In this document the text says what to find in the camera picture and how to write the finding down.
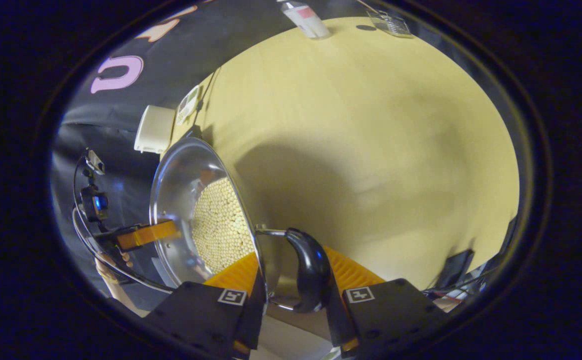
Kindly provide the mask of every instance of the wooden table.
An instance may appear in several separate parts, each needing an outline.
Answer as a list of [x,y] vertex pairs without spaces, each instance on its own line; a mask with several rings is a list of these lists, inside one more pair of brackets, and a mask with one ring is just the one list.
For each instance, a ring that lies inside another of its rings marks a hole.
[[385,280],[423,289],[450,255],[489,260],[519,202],[494,105],[421,39],[357,29],[366,17],[325,24],[328,39],[288,30],[202,82],[197,124],[238,188],[257,190],[269,226],[300,228]]

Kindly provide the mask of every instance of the plastic bottle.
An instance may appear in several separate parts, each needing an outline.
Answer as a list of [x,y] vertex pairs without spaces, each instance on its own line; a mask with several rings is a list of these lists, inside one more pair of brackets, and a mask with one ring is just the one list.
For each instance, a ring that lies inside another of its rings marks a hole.
[[282,13],[291,19],[310,39],[321,40],[330,36],[329,29],[325,27],[322,20],[309,5],[288,0],[277,0],[277,2],[284,2],[282,4]]

